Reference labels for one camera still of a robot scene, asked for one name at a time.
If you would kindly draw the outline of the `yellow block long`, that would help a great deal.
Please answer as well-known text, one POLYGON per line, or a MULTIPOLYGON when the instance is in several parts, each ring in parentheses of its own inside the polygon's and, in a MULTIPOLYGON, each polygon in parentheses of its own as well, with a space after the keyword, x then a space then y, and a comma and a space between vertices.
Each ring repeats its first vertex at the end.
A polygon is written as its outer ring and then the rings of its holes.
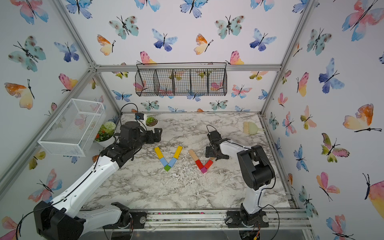
POLYGON ((181 154, 182 149, 183 149, 183 147, 178 146, 176 152, 174 153, 173 158, 178 159, 180 154, 181 154))
POLYGON ((159 160, 161 160, 161 159, 164 158, 164 155, 163 155, 163 153, 161 152, 161 150, 160 150, 159 147, 154 148, 154 150, 155 150, 155 153, 156 153, 156 155, 157 155, 157 157, 158 157, 159 160))

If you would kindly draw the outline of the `red block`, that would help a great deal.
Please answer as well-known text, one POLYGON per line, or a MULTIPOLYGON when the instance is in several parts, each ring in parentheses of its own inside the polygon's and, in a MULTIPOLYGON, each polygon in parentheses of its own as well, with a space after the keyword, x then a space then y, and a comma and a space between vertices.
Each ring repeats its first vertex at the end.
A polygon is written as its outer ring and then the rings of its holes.
POLYGON ((208 170, 212 165, 213 165, 213 161, 212 160, 208 160, 205 164, 205 168, 208 170))
POLYGON ((200 160, 196 160, 195 163, 200 170, 205 167, 200 160))

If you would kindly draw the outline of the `blue block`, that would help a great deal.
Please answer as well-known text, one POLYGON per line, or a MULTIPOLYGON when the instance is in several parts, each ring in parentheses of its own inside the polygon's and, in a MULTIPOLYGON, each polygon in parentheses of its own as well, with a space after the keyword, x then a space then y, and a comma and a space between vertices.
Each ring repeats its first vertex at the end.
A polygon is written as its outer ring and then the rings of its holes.
POLYGON ((168 162, 166 161, 165 158, 161 158, 161 159, 160 159, 160 162, 162 163, 162 165, 163 165, 164 167, 168 165, 168 162))
POLYGON ((172 158, 171 160, 170 160, 170 162, 168 163, 168 165, 172 168, 174 165, 175 165, 175 163, 177 162, 177 158, 172 158))

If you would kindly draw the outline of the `magenta small block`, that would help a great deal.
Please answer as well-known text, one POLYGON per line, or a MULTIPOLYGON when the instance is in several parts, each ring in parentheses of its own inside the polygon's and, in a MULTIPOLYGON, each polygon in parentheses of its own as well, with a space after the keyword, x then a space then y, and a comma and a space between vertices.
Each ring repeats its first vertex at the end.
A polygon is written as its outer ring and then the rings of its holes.
POLYGON ((208 170, 207 170, 205 167, 203 167, 203 168, 201 169, 201 172, 202 172, 203 174, 205 174, 207 171, 208 171, 208 170))

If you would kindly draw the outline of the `green small block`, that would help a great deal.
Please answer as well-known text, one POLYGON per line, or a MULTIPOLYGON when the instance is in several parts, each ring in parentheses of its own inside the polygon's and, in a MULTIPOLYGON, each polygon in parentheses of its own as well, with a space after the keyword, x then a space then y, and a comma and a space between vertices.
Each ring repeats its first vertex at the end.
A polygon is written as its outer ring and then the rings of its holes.
POLYGON ((164 167, 164 169, 165 169, 165 171, 169 171, 170 169, 171 169, 171 166, 169 166, 169 165, 166 165, 165 167, 164 167))

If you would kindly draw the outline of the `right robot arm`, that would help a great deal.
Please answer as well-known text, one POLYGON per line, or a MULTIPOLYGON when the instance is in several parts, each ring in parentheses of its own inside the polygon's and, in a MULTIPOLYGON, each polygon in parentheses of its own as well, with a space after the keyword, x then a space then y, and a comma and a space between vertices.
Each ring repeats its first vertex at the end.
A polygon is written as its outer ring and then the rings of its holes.
POLYGON ((222 138, 218 131, 207 134, 209 146, 207 157, 216 159, 233 158, 238 161, 241 174, 248 189, 241 205, 241 213, 251 219, 259 216, 262 211, 262 197, 266 189, 272 189, 271 181, 276 178, 275 171, 264 149, 260 145, 243 146, 228 138, 222 138))

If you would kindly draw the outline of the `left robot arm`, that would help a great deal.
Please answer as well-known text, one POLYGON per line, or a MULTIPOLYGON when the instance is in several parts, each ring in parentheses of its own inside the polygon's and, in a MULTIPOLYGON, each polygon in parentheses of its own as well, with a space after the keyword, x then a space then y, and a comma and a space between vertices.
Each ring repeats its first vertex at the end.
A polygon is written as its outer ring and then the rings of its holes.
POLYGON ((93 230, 142 229, 146 213, 131 212, 129 207, 114 202, 109 207, 82 211, 90 196, 145 144, 161 141, 162 129, 145 130, 138 122, 126 122, 119 139, 106 147, 96 162, 62 194, 49 202, 38 203, 33 211, 37 233, 47 240, 77 240, 93 230))

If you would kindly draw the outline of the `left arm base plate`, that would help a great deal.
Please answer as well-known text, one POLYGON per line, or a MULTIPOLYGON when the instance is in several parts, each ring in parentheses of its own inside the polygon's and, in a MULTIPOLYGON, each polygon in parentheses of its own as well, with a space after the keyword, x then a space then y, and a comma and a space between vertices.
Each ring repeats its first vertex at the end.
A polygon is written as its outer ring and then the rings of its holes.
POLYGON ((122 212, 118 222, 115 224, 117 229, 144 229, 147 221, 146 212, 122 212))

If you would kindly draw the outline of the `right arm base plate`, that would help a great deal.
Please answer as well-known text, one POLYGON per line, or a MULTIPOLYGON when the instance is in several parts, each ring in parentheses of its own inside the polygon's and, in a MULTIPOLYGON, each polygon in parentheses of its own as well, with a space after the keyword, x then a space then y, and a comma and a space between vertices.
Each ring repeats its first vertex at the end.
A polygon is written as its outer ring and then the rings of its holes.
POLYGON ((269 219, 262 210, 254 214, 248 214, 245 210, 227 211, 225 224, 229 228, 268 228, 269 219))

